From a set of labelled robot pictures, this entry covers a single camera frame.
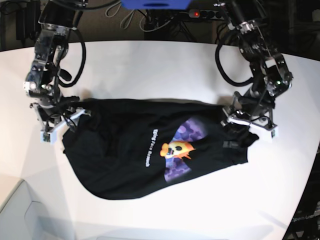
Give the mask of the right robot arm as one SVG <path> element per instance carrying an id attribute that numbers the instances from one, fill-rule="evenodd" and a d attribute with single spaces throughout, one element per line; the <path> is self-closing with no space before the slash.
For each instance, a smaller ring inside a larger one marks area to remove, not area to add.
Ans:
<path id="1" fill-rule="evenodd" d="M 40 136 L 49 142 L 56 125 L 65 123 L 72 131 L 76 124 L 71 115 L 72 104 L 78 96 L 65 97 L 61 88 L 70 88 L 80 79 L 87 57 L 84 39 L 78 24 L 87 6 L 86 0 L 50 0 L 40 14 L 41 31 L 34 45 L 34 60 L 24 82 L 26 95 L 35 100 L 34 109 L 41 124 Z M 81 63 L 77 75 L 62 69 L 60 63 L 69 50 L 69 39 L 74 32 L 81 44 Z"/>

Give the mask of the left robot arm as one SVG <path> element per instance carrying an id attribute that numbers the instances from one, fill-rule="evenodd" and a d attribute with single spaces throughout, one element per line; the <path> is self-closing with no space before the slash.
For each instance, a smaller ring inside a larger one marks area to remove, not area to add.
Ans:
<path id="1" fill-rule="evenodd" d="M 236 146 L 247 148 L 259 139 L 250 129 L 270 140 L 275 137 L 278 127 L 273 121 L 276 98 L 292 86 L 293 75 L 269 37 L 267 13 L 259 1 L 219 0 L 216 6 L 229 28 L 215 50 L 217 69 L 228 84 L 250 86 L 244 95 L 234 92 L 232 104 L 223 108 L 225 118 L 221 125 L 235 135 Z M 252 72 L 252 77 L 243 82 L 232 80 L 220 60 L 222 46 L 232 38 L 237 38 L 239 51 Z"/>

